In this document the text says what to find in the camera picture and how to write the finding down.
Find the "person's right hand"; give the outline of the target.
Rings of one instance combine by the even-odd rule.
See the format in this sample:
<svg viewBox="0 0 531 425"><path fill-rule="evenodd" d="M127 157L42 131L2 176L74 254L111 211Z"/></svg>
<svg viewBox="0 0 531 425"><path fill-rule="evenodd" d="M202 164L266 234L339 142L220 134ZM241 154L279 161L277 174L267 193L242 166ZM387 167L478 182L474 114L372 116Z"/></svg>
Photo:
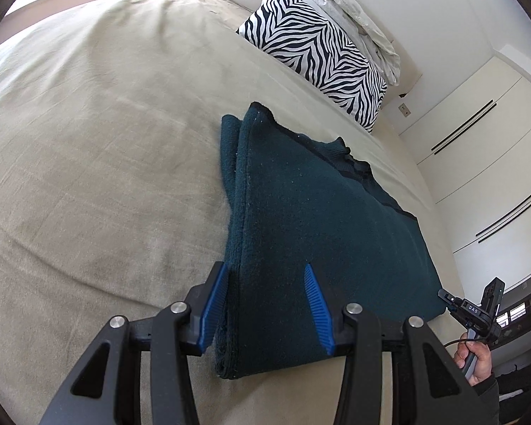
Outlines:
<svg viewBox="0 0 531 425"><path fill-rule="evenodd" d="M492 359L490 349L479 341L461 341L457 345L454 361L459 368L463 368L467 358L475 356L475 367L472 374L466 374L468 383L475 387L486 381L492 375Z"/></svg>

